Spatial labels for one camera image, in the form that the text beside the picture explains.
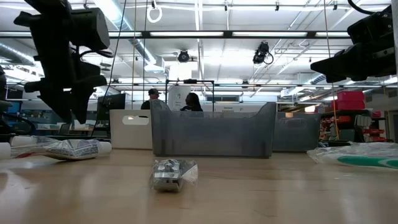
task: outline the gray plastic bin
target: gray plastic bin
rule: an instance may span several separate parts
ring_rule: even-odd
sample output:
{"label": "gray plastic bin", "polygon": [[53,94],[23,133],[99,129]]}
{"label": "gray plastic bin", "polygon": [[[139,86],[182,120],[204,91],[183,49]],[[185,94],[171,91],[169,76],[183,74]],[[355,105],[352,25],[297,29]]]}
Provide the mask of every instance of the gray plastic bin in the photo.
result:
{"label": "gray plastic bin", "polygon": [[305,152],[315,149],[320,123],[321,114],[278,112],[272,150]]}
{"label": "gray plastic bin", "polygon": [[170,111],[151,101],[152,141],[156,156],[270,157],[276,104],[258,113]]}

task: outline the woman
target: woman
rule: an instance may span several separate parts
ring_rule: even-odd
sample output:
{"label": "woman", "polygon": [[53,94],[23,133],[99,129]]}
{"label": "woman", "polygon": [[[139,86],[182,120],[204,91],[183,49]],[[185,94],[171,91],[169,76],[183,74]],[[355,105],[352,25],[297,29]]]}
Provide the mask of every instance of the woman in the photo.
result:
{"label": "woman", "polygon": [[181,111],[203,111],[199,103],[199,96],[196,93],[189,93],[185,102],[187,105]]}

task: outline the person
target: person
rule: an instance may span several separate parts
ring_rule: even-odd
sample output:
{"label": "person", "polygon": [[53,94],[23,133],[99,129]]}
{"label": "person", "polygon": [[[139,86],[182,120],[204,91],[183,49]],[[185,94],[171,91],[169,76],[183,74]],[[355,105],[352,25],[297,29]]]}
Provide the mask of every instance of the person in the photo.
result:
{"label": "person", "polygon": [[196,93],[189,93],[185,102],[187,105],[181,111],[203,111],[199,103],[199,96]]}
{"label": "person", "polygon": [[141,105],[141,109],[142,110],[150,110],[150,101],[151,100],[157,100],[159,98],[159,91],[157,91],[157,89],[152,88],[148,91],[148,95],[149,95],[149,100],[145,101],[142,105]]}

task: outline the cap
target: cap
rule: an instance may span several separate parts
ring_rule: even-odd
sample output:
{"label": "cap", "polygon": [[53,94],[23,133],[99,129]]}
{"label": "cap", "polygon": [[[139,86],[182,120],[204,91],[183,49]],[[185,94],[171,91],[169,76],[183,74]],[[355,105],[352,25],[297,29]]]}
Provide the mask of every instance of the cap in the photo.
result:
{"label": "cap", "polygon": [[148,91],[148,94],[149,95],[159,95],[160,93],[159,93],[159,91],[157,91],[157,89],[153,88]]}

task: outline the green object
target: green object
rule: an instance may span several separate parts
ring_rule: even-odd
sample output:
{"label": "green object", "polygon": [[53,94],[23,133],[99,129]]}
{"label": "green object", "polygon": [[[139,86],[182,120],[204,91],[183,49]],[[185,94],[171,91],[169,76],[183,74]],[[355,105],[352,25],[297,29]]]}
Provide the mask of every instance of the green object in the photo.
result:
{"label": "green object", "polygon": [[398,158],[340,156],[337,158],[337,161],[354,166],[376,166],[398,169]]}

